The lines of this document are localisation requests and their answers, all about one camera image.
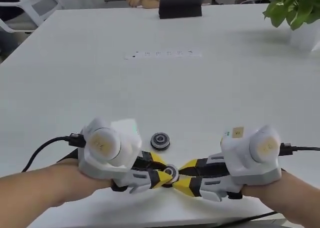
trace metal bearing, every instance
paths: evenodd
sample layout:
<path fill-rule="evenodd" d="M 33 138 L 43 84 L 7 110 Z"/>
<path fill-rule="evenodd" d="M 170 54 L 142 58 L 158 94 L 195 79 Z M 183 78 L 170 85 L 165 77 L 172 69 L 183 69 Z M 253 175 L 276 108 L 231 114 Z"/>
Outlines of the metal bearing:
<path fill-rule="evenodd" d="M 164 172 L 171 175 L 173 178 L 168 183 L 163 184 L 162 186 L 165 188 L 172 187 L 172 184 L 179 180 L 179 170 L 172 164 L 167 164 Z"/>
<path fill-rule="evenodd" d="M 151 137 L 151 146 L 157 151 L 164 151 L 170 146 L 170 138 L 166 133 L 156 133 Z"/>

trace white table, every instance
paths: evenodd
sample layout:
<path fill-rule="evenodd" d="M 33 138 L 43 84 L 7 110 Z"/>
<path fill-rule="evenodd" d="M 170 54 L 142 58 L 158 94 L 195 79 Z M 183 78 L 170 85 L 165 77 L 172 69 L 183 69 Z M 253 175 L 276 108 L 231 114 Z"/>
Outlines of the white table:
<path fill-rule="evenodd" d="M 264 5 L 203 7 L 202 18 L 159 20 L 157 10 L 58 11 L 0 66 L 0 175 L 19 172 L 50 138 L 94 117 L 135 118 L 160 155 L 180 167 L 220 151 L 227 127 L 272 124 L 284 142 L 320 145 L 320 58 L 289 47 L 287 26 L 264 21 Z M 132 51 L 198 48 L 202 58 L 125 60 Z M 51 145 L 32 168 L 73 149 Z M 320 186 L 320 152 L 281 159 Z M 213 223 L 268 212 L 258 200 L 197 200 L 170 189 L 99 191 L 38 218 L 32 228 L 150 227 Z"/>

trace green plant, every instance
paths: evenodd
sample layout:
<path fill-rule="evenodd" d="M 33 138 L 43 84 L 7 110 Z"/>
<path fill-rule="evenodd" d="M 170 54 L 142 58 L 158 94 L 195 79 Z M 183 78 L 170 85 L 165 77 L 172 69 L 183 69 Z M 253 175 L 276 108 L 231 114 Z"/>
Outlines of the green plant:
<path fill-rule="evenodd" d="M 276 28 L 286 20 L 291 29 L 296 30 L 303 23 L 320 19 L 320 0 L 274 0 L 263 14 Z"/>

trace white flower pot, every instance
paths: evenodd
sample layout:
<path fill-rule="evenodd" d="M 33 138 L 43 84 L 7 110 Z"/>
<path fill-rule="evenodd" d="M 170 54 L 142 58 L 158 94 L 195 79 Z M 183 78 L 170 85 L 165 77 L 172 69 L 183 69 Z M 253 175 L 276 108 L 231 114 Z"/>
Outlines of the white flower pot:
<path fill-rule="evenodd" d="M 290 44 L 304 51 L 320 49 L 320 20 L 291 31 Z"/>

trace cable plug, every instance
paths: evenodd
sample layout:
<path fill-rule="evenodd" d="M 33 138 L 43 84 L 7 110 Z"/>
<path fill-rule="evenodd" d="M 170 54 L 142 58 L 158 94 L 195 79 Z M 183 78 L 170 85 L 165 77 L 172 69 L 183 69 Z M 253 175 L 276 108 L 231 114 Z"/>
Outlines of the cable plug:
<path fill-rule="evenodd" d="M 87 142 L 82 134 L 72 133 L 68 139 L 69 146 L 73 147 L 84 148 L 86 143 Z"/>
<path fill-rule="evenodd" d="M 290 143 L 281 143 L 279 156 L 293 155 L 294 151 Z"/>

